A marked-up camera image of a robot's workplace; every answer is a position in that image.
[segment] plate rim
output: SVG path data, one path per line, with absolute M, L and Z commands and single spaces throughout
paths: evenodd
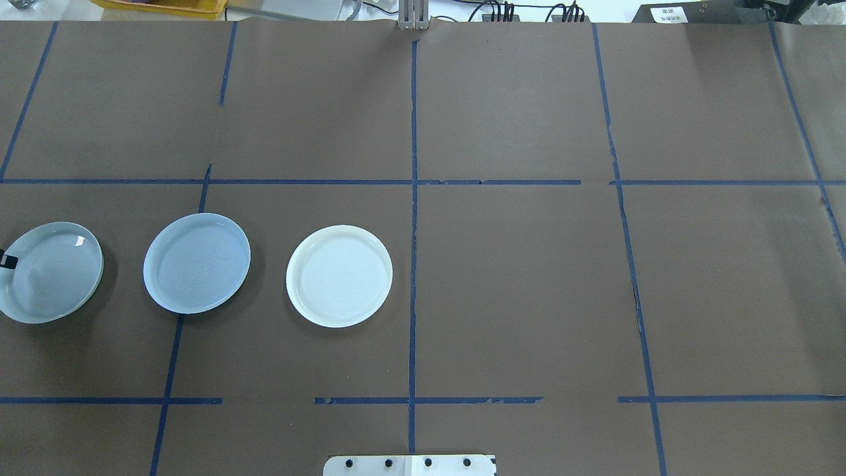
M 12 244 L 9 245 L 8 248 L 6 249 L 6 253 L 9 253 L 11 251 L 11 253 L 9 253 L 9 254 L 12 254 L 13 256 L 15 256 L 15 252 L 14 252 L 15 245 L 18 245 L 18 243 L 21 240 L 23 240 L 27 235 L 35 234 L 37 231 L 39 231 L 41 229 L 46 229 L 46 228 L 54 228 L 55 229 L 55 228 L 59 228 L 59 227 L 62 227 L 62 226 L 67 226 L 70 229 L 76 229 L 77 231 L 81 230 L 83 233 L 77 233 L 77 235 L 86 235 L 85 238 L 89 239 L 95 245 L 95 247 L 97 249 L 97 261 L 100 264 L 100 270 L 97 273 L 96 279 L 91 284 L 91 288 L 87 291 L 84 298 L 82 298 L 72 309 L 70 309 L 70 310 L 68 310 L 68 311 L 66 311 L 66 312 L 64 312 L 64 313 L 62 313 L 62 314 L 60 314 L 56 317 L 41 319 L 41 318 L 26 318 L 26 317 L 21 318 L 20 316 L 13 316 L 8 312 L 8 309 L 4 308 L 5 307 L 4 306 L 5 300 L 0 299 L 0 312 L 2 312 L 6 317 L 12 319 L 13 321 L 17 321 L 17 322 L 20 322 L 22 324 L 46 324 L 46 323 L 58 320 L 60 318 L 67 317 L 70 314 L 74 313 L 77 309 L 82 307 L 86 302 L 88 302 L 88 300 L 91 299 L 92 296 L 94 296 L 94 293 L 97 291 L 97 288 L 100 287 L 100 281 L 102 280 L 102 276 L 103 276 L 103 269 L 105 268 L 105 266 L 104 266 L 105 260 L 103 259 L 102 246 L 100 246 L 100 241 L 97 239 L 97 237 L 93 233 L 91 233 L 90 230 L 88 230 L 86 227 L 82 226 L 81 224 L 77 224 L 77 223 L 69 222 L 69 221 L 55 221 L 55 222 L 50 222 L 50 223 L 38 225 L 35 228 L 30 229 L 29 231 L 27 231 L 23 235 L 19 236 L 17 240 L 13 241 Z
M 244 240 L 244 244 L 246 245 L 245 249 L 247 251 L 247 259 L 246 259 L 246 266 L 244 266 L 244 272 L 239 276 L 238 285 L 236 285 L 223 298 L 218 299 L 217 301 L 213 302 L 212 304 L 208 304 L 208 305 L 205 305 L 205 306 L 202 306 L 202 307 L 179 307 L 178 305 L 174 306 L 172 302 L 162 302 L 162 300 L 160 299 L 161 296 L 158 293 L 154 294 L 153 292 L 151 292 L 151 282 L 152 282 L 151 273 L 152 273 L 152 266 L 153 266 L 153 263 L 151 261 L 152 260 L 151 252 L 153 252 L 155 246 L 158 246 L 158 247 L 163 246 L 162 243 L 166 242 L 168 240 L 168 233 L 172 232 L 173 228 L 175 228 L 178 223 L 188 222 L 188 221 L 198 221 L 199 223 L 202 224 L 202 223 L 210 223 L 211 222 L 210 219 L 222 219 L 222 221 L 227 222 L 228 225 L 233 226 L 234 229 L 239 232 L 238 233 L 239 240 L 242 239 L 242 238 Z M 168 224 L 168 226 L 165 226 L 164 228 L 162 228 L 158 232 L 158 234 L 156 234 L 156 237 L 153 238 L 153 241 L 150 243 L 150 245 L 147 247 L 147 253 L 144 255 L 144 265 L 142 267 L 143 268 L 142 274 L 144 276 L 144 288 L 147 291 L 147 295 L 149 295 L 150 298 L 152 298 L 152 300 L 154 302 L 156 302 L 156 304 L 158 304 L 159 306 L 167 309 L 168 311 L 170 311 L 172 313 L 177 313 L 177 314 L 204 313 L 205 311 L 210 311 L 210 310 L 214 309 L 215 307 L 218 307 L 221 304 L 223 304 L 224 302 L 228 301 L 230 297 L 234 296 L 235 293 L 238 292 L 239 289 L 241 289 L 241 286 L 244 284 L 244 281 L 247 278 L 247 274 L 250 272 L 250 263 L 251 262 L 252 262 L 252 248 L 250 247 L 250 240 L 247 238 L 247 234 L 244 232 L 244 229 L 242 229 L 239 224 L 235 223 L 235 221 L 232 220 L 231 218 L 226 217 L 224 215 L 221 215 L 219 213 L 209 213 L 209 212 L 191 213 L 189 215 L 185 215 L 183 217 L 175 219 L 174 221 L 170 222 Z
M 305 305 L 302 305 L 302 303 L 300 302 L 299 299 L 293 298 L 293 295 L 295 294 L 294 293 L 295 289 L 294 289 L 294 284 L 293 284 L 293 282 L 294 282 L 294 279 L 293 279 L 293 277 L 294 277 L 294 270 L 293 270 L 294 264 L 298 263 L 302 260 L 302 255 L 305 253 L 305 248 L 307 246 L 311 245 L 315 240 L 321 239 L 321 235 L 328 235 L 333 230 L 337 230 L 337 229 L 356 230 L 357 234 L 360 234 L 360 233 L 363 232 L 365 234 L 365 236 L 368 238 L 368 240 L 371 241 L 371 243 L 373 243 L 375 241 L 375 243 L 377 243 L 378 246 L 380 247 L 378 249 L 379 254 L 382 254 L 382 252 L 384 252 L 384 257 L 387 259 L 387 265 L 388 265 L 388 271 L 389 271 L 387 290 L 384 292 L 384 295 L 379 298 L 379 304 L 377 306 L 375 306 L 375 308 L 373 309 L 372 312 L 365 315 L 363 318 L 361 318 L 359 320 L 355 320 L 354 322 L 350 321 L 348 324 L 346 324 L 346 323 L 345 324 L 328 323 L 327 321 L 324 321 L 324 320 L 321 320 L 321 319 L 318 319 L 318 318 L 314 318 L 314 316 L 309 315 L 310 313 L 305 312 L 305 310 L 304 310 Z M 356 324 L 361 324 L 364 321 L 366 321 L 367 319 L 371 318 L 373 316 L 373 314 L 375 314 L 379 309 L 382 308 L 382 305 L 385 304 L 387 297 L 391 293 L 391 288 L 393 288 L 393 260 L 391 259 L 391 253 L 387 250 L 387 247 L 382 242 L 382 240 L 379 239 L 378 236 L 374 235 L 369 230 L 366 230 L 366 229 L 361 228 L 359 226 L 355 226 L 353 224 L 333 224 L 333 225 L 329 225 L 329 226 L 320 228 L 319 230 L 316 230 L 316 231 L 310 233 L 308 236 L 306 236 L 297 245 L 297 247 L 294 249 L 294 252 L 291 253 L 291 258 L 288 260 L 288 267 L 285 270 L 285 289 L 288 292 L 288 299 L 291 301 L 291 304 L 294 305 L 294 309 L 296 309 L 297 312 L 299 313 L 299 315 L 302 316 L 303 318 L 305 318 L 307 321 L 309 321 L 313 324 L 319 325 L 321 327 L 326 327 L 326 328 L 330 328 L 330 329 L 343 329 L 343 328 L 347 328 L 347 327 L 352 327 Z

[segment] yellow box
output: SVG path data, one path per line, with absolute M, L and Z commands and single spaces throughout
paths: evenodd
M 182 15 L 186 17 L 216 19 L 223 11 L 226 0 L 152 0 L 135 3 L 128 0 L 91 0 L 103 8 L 117 8 L 154 14 Z

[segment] plate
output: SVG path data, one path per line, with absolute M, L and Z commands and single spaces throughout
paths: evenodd
M 393 266 L 371 232 L 339 224 L 318 230 L 294 250 L 285 285 L 294 307 L 324 327 L 349 327 L 369 318 L 391 290 Z
M 6 250 L 17 268 L 0 268 L 0 311 L 26 324 L 43 324 L 77 310 L 103 275 L 97 238 L 76 223 L 43 224 Z
M 220 306 L 244 283 L 250 243 L 234 221 L 195 213 L 169 224 L 144 258 L 144 286 L 169 311 L 196 314 Z

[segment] blue tape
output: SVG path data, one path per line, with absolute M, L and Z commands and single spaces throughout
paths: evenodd
M 417 405 L 480 405 L 485 403 L 503 405 L 534 405 L 542 396 L 419 396 Z M 404 396 L 333 396 L 316 398 L 315 405 L 408 405 Z
M 133 396 L 2 396 L 0 405 L 162 405 L 163 398 Z M 222 398 L 172 398 L 171 405 L 222 405 Z
M 52 46 L 53 38 L 56 36 L 57 28 L 58 22 L 54 21 L 53 26 L 50 29 L 50 36 L 47 37 L 47 44 L 44 45 L 44 52 L 41 53 L 41 60 L 38 62 L 36 74 L 32 77 L 32 82 L 30 83 L 30 90 L 26 93 L 24 106 L 20 109 L 18 123 L 14 126 L 14 131 L 12 132 L 12 139 L 9 141 L 8 148 L 6 149 L 6 157 L 3 158 L 3 165 L 0 165 L 0 182 L 3 182 L 3 178 L 6 176 L 6 169 L 8 169 L 9 160 L 12 159 L 12 151 L 14 151 L 14 144 L 18 141 L 18 134 L 20 134 L 21 126 L 24 125 L 26 111 L 29 110 L 30 102 L 32 102 L 32 96 L 36 92 L 36 85 L 38 84 L 38 79 L 41 78 L 41 72 L 44 70 L 44 63 L 47 61 L 47 55 L 50 54 L 50 47 Z
M 756 185 L 756 186 L 801 186 L 814 185 L 815 180 L 620 180 L 621 185 Z M 616 185 L 613 180 L 609 185 Z
M 8 185 L 199 185 L 198 179 L 6 179 Z
M 411 43 L 411 299 L 409 304 L 409 454 L 416 451 L 417 393 L 417 40 Z
M 751 403 L 767 401 L 846 401 L 846 395 L 676 395 L 656 396 L 658 403 Z M 649 403 L 649 396 L 619 396 L 617 403 Z
M 179 354 L 179 341 L 182 340 L 182 327 L 185 323 L 185 315 L 179 314 L 176 321 L 176 332 L 173 334 L 173 347 L 170 351 L 170 365 L 168 366 L 168 379 L 164 385 L 164 397 L 162 398 L 162 412 L 159 414 L 159 426 L 156 432 L 156 444 L 153 446 L 153 459 L 150 464 L 150 476 L 156 476 L 158 471 L 158 460 L 162 453 L 162 442 L 164 441 L 164 429 L 168 422 L 168 407 L 170 406 L 170 394 L 173 390 L 173 376 L 176 374 L 176 357 Z
M 535 405 L 542 396 L 420 396 L 418 405 L 481 405 L 485 403 L 503 405 Z
M 5 396 L 3 405 L 162 405 L 161 398 L 112 396 Z
M 652 415 L 652 430 L 655 434 L 655 447 L 658 457 L 658 468 L 661 476 L 667 476 L 667 464 L 664 460 L 664 443 L 661 436 L 661 423 L 658 418 L 658 405 L 655 402 L 655 384 L 652 379 L 652 366 L 649 358 L 649 344 L 646 340 L 646 326 L 643 319 L 643 307 L 640 302 L 640 288 L 637 281 L 637 271 L 635 269 L 635 255 L 632 252 L 631 235 L 629 233 L 629 220 L 626 217 L 626 208 L 623 196 L 622 177 L 620 176 L 620 167 L 617 160 L 617 148 L 614 146 L 614 139 L 611 134 L 611 108 L 608 105 L 608 91 L 605 83 L 605 70 L 602 67 L 602 52 L 599 45 L 599 31 L 596 24 L 591 24 L 593 29 L 593 44 L 596 50 L 596 67 L 599 71 L 599 86 L 602 89 L 602 106 L 605 109 L 605 126 L 608 133 L 608 146 L 611 150 L 611 157 L 613 159 L 614 167 L 614 183 L 617 188 L 617 199 L 620 208 L 620 219 L 623 222 L 623 235 L 626 242 L 626 255 L 629 260 L 629 275 L 632 282 L 632 290 L 634 292 L 634 304 L 637 311 L 638 329 L 640 331 L 640 353 L 643 357 L 643 367 L 646 375 L 646 388 L 649 392 L 650 410 Z
M 581 180 L 420 180 L 420 185 L 581 185 Z
M 206 211 L 206 196 L 209 193 L 209 182 L 212 179 L 212 165 L 209 163 L 209 168 L 206 169 L 206 177 L 203 180 L 203 191 L 200 192 L 200 206 L 197 208 L 197 213 Z
M 816 164 L 816 157 L 814 156 L 814 151 L 810 148 L 810 141 L 808 140 L 808 133 L 805 131 L 805 123 L 802 122 L 802 116 L 799 114 L 799 107 L 796 106 L 796 99 L 794 98 L 793 88 L 790 87 L 790 81 L 788 80 L 788 73 L 787 70 L 784 68 L 784 62 L 782 61 L 782 50 L 778 46 L 778 38 L 776 36 L 776 26 L 775 24 L 770 21 L 770 39 L 772 40 L 772 50 L 776 53 L 776 61 L 778 62 L 778 70 L 782 74 L 782 81 L 784 82 L 784 89 L 788 93 L 788 99 L 790 100 L 790 107 L 793 109 L 794 117 L 796 119 L 796 124 L 799 127 L 799 133 L 802 135 L 802 143 L 805 144 L 805 151 L 808 153 L 808 160 L 810 160 L 810 167 L 814 170 L 814 177 L 816 178 L 816 183 L 820 188 L 820 196 L 822 196 L 822 202 L 826 205 L 826 214 L 828 215 L 828 222 L 832 226 L 832 232 L 834 234 L 834 240 L 837 242 L 838 250 L 840 251 L 840 259 L 843 261 L 843 265 L 846 266 L 846 247 L 843 247 L 843 236 L 840 234 L 840 228 L 838 227 L 838 221 L 834 218 L 834 212 L 832 211 L 832 204 L 828 201 L 828 193 L 826 193 L 826 187 L 823 185 L 822 177 L 820 175 L 820 168 Z
M 222 405 L 223 399 L 219 397 L 212 398 L 194 398 L 182 397 L 171 398 L 168 405 Z
M 226 86 L 229 83 L 229 67 L 232 65 L 232 51 L 235 49 L 235 33 L 238 31 L 238 22 L 232 22 L 232 33 L 229 35 L 229 49 L 226 53 L 226 66 L 223 68 L 223 81 L 220 84 L 220 101 L 223 105 L 223 100 L 226 98 Z
M 411 180 L 212 179 L 214 185 L 411 185 Z

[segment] white label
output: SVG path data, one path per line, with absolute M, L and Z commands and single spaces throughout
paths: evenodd
M 681 7 L 650 8 L 655 23 L 687 23 L 687 15 Z

